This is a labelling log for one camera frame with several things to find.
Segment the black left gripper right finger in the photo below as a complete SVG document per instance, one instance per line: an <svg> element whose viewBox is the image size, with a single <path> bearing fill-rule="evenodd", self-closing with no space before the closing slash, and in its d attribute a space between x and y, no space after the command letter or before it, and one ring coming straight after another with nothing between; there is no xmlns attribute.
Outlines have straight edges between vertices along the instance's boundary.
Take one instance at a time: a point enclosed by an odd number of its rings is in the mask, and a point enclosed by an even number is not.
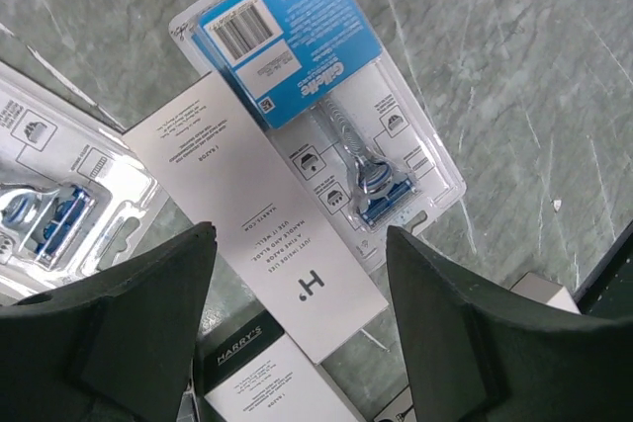
<svg viewBox="0 0 633 422"><path fill-rule="evenodd" d="M386 264L420 421L628 421L632 319L515 294L406 230Z"/></svg>

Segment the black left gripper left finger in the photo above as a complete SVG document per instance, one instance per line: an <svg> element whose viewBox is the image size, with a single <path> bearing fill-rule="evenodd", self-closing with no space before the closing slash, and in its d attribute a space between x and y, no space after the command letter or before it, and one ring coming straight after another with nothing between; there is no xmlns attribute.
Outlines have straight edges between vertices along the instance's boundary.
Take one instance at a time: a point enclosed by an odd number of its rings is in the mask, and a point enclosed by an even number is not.
<svg viewBox="0 0 633 422"><path fill-rule="evenodd" d="M173 421L217 256L201 222L1 309L5 421Z"/></svg>

